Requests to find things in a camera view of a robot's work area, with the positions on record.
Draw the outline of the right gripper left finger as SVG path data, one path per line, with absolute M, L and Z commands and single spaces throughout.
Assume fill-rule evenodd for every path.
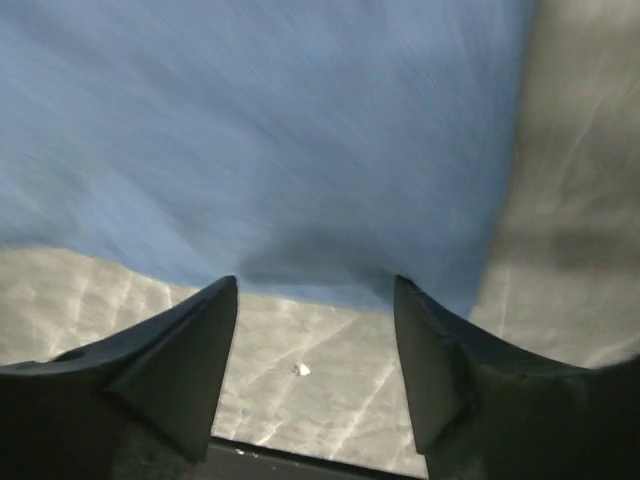
M 205 460 L 238 311 L 232 276 L 47 362 L 1 369 L 5 479 L 180 479 Z

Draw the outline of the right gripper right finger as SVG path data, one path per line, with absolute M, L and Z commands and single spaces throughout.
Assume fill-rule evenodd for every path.
M 639 362 L 587 369 L 519 348 L 397 278 L 393 317 L 432 479 L 635 479 Z

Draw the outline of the blue fabric pillowcase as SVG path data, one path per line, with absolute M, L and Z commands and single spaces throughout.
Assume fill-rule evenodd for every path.
M 385 307 L 476 299 L 530 1 L 5 1 L 1 242 Z

